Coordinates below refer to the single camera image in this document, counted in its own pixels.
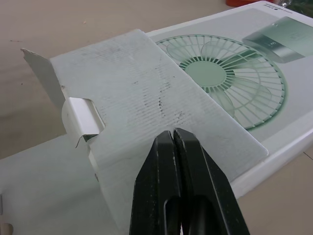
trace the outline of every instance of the fan hub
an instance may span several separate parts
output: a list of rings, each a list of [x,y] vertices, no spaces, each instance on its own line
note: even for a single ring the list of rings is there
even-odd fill
[[[225,70],[209,61],[197,61],[189,64],[185,72],[201,87],[215,87],[226,80]]]

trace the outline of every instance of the cardboard box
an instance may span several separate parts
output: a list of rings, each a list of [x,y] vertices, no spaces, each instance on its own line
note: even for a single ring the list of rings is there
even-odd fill
[[[158,46],[134,31],[50,60],[24,53],[63,106],[73,147],[81,138],[90,147],[126,234],[134,179],[162,130],[194,132],[237,196],[313,140],[311,26],[310,18],[258,2],[148,33]]]

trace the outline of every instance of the corrugated cardboard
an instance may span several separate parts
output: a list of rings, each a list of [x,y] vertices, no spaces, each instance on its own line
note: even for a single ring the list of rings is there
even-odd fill
[[[92,100],[104,122],[87,143],[122,234],[129,229],[135,178],[161,131],[192,131],[230,181],[268,154],[140,30],[50,61],[66,99]]]

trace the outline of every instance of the red object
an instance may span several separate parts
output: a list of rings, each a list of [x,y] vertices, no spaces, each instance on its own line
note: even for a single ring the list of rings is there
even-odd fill
[[[258,0],[226,0],[226,5],[228,6],[243,6],[243,5],[247,5],[253,2],[257,2]]]

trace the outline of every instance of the fan grille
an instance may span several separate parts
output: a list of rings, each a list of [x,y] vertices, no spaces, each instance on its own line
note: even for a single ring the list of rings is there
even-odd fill
[[[156,44],[247,130],[268,122],[284,104],[286,82],[279,68],[241,42],[183,35]]]

